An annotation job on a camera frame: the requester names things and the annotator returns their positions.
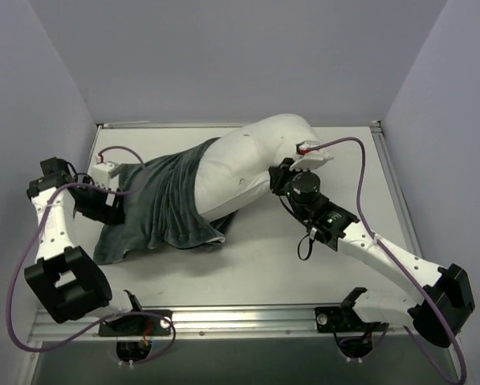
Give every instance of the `gray wall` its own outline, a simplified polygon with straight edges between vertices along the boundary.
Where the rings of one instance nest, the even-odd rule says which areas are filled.
[[[384,117],[445,0],[31,0],[97,122]]]
[[[470,275],[462,332],[480,383],[480,0],[449,0],[384,120],[427,258]]]
[[[26,198],[28,183],[40,175],[39,161],[47,157],[84,165],[94,131],[30,4],[0,0],[0,384],[12,383],[23,355],[6,335],[4,301],[13,266],[36,227],[35,211]],[[36,307],[25,286],[19,285],[14,304],[22,339]]]

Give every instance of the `black strap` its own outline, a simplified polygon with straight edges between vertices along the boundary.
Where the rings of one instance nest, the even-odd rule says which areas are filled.
[[[303,243],[303,241],[308,238],[309,240],[309,244],[308,244],[308,247],[307,247],[307,254],[306,254],[306,257],[303,257],[301,255],[301,245]],[[299,257],[299,259],[301,261],[307,261],[308,259],[310,259],[311,257],[311,253],[313,253],[313,242],[315,242],[315,239],[311,239],[310,238],[310,234],[306,234],[303,239],[301,239],[301,241],[299,242],[299,244],[297,245],[297,257]]]

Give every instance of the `cloth fold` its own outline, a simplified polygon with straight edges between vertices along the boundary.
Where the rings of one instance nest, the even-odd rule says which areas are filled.
[[[217,139],[150,160],[145,164],[145,182],[139,164],[120,166],[119,188],[140,191],[124,197],[124,223],[105,225],[101,230],[94,249],[98,265],[120,261],[131,250],[154,249],[162,242],[177,249],[192,249],[226,239],[236,213],[209,223],[198,214],[194,198],[199,162]]]

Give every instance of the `white pillow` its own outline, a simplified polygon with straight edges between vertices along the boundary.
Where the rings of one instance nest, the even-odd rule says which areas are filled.
[[[197,212],[215,221],[269,191],[270,166],[298,159],[295,145],[319,141],[302,117],[276,115],[239,128],[214,142],[201,158],[195,182]]]

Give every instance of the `table surface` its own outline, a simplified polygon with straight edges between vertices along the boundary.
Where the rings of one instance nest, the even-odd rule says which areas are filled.
[[[122,128],[100,130],[94,155],[111,145],[124,145],[144,160],[179,152],[234,128]],[[315,128],[327,142],[345,136],[360,138],[367,151],[362,208],[382,236],[405,248],[405,239],[384,178],[372,133],[367,127]],[[355,143],[330,149],[335,159],[315,172],[322,194],[356,213],[360,150]],[[134,163],[120,150],[107,160]],[[76,235],[92,255],[102,224],[77,214]],[[241,209],[226,237],[214,251],[177,250],[164,245],[137,251],[115,265],[101,266],[114,290],[133,292],[143,306],[248,306],[340,302],[356,286],[380,292],[400,290],[361,262],[316,244],[308,261],[297,258],[304,228],[271,194]]]

